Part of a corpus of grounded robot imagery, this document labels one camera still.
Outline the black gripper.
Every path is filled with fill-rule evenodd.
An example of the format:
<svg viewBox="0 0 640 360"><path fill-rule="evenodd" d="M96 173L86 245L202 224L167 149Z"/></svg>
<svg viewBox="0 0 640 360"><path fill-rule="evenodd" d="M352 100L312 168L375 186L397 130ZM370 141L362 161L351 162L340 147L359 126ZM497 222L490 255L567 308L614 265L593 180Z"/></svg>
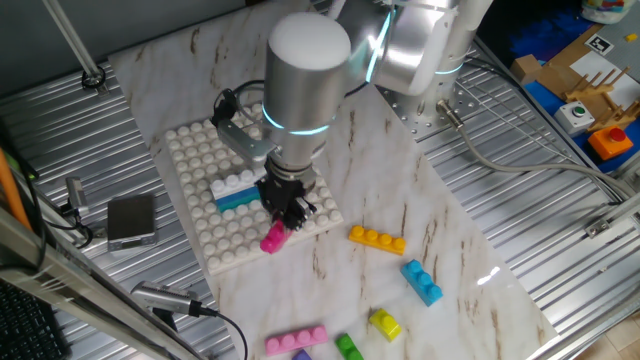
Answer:
<svg viewBox="0 0 640 360"><path fill-rule="evenodd" d="M255 185L264 209L273 221L280 222L284 228L293 227L294 217L293 229L299 230L317 211L317 207L306 199L316 185L314 172L302 179L289 180L268 170Z"/></svg>

